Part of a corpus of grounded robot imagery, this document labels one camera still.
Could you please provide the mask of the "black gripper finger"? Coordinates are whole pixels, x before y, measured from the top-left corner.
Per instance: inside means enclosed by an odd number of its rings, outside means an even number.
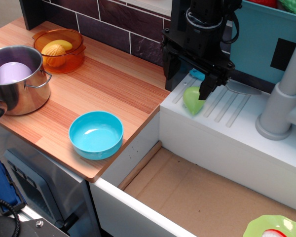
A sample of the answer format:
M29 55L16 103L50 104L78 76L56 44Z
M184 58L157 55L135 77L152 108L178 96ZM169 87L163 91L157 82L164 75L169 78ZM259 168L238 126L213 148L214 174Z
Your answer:
M167 80L170 80L180 69L179 60L180 51L175 49L171 44L163 46L163 70Z
M221 85L220 75L206 75L199 88L199 100L206 100L208 96Z

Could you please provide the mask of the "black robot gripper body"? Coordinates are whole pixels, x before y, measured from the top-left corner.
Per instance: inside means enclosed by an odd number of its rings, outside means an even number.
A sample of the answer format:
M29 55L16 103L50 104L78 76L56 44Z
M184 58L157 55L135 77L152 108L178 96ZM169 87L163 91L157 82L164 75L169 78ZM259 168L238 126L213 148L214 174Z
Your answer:
M205 75L220 75L221 85L226 85L229 81L230 72L235 69L235 65L221 50L221 41L217 30L206 32L187 28L184 31L179 31L175 28L165 28L162 30L162 34L162 47L165 44L171 44L180 51L181 67L179 71L193 67ZM167 86L178 85L181 81L177 76L178 72L170 80L166 80Z

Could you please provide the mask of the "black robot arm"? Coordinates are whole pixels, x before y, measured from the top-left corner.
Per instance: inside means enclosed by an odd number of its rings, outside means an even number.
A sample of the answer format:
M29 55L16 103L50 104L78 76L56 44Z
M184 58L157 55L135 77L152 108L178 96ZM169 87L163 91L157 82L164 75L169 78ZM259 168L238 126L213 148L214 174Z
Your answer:
M231 20L236 30L239 21L235 11L242 7L240 0L174 0L169 28L162 31L162 61L166 89L178 84L175 76L182 62L205 75L200 85L199 100L206 100L216 87L226 85L234 63L223 53L221 43L237 41L236 34L224 39L226 24Z

